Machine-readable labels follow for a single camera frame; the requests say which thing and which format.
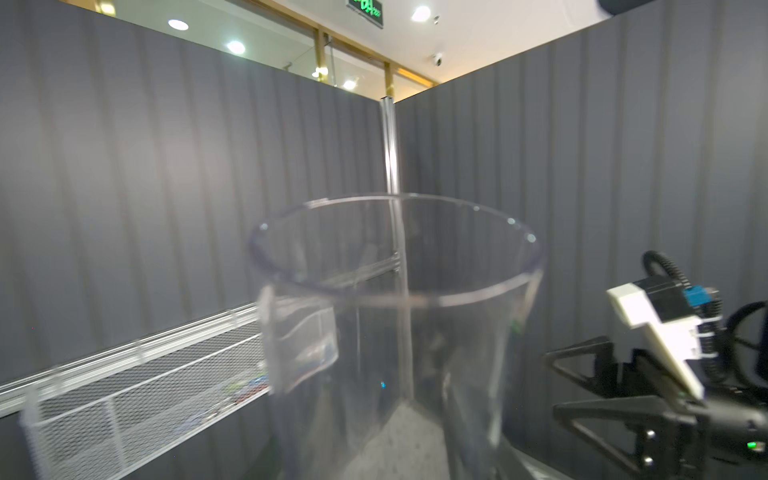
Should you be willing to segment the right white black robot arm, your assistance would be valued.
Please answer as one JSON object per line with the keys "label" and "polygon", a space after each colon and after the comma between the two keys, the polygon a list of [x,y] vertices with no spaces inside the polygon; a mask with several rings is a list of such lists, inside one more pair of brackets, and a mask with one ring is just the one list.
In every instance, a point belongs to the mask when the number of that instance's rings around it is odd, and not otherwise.
{"label": "right white black robot arm", "polygon": [[758,351],[755,372],[767,375],[767,341],[738,335],[766,309],[752,302],[728,318],[720,347],[734,381],[706,386],[701,400],[646,349],[618,362],[605,336],[546,353],[548,368],[595,396],[554,405],[554,419],[633,479],[701,479],[709,460],[766,466],[767,385],[749,379],[736,353],[738,345]]}

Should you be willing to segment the clear flute glass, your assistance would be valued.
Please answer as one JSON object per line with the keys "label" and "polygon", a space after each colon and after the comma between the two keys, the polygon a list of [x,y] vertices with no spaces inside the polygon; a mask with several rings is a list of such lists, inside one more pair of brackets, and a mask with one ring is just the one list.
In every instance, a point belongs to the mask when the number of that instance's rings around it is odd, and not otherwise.
{"label": "clear flute glass", "polygon": [[471,479],[526,479],[503,433],[544,249],[525,224],[426,194],[310,201],[261,220],[256,274],[285,479],[336,479],[399,401]]}

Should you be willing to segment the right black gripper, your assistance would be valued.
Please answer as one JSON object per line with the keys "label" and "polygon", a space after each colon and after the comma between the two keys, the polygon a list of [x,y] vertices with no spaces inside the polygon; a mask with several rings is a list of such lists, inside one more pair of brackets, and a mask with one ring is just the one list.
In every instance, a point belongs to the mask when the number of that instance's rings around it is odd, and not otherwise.
{"label": "right black gripper", "polygon": [[[604,398],[556,404],[554,419],[633,479],[702,479],[711,461],[750,461],[750,395],[744,388],[710,385],[697,400],[641,349],[623,366],[623,387],[622,363],[607,336],[549,351],[543,362]],[[589,423],[626,427],[634,434],[633,447],[610,442]]]}

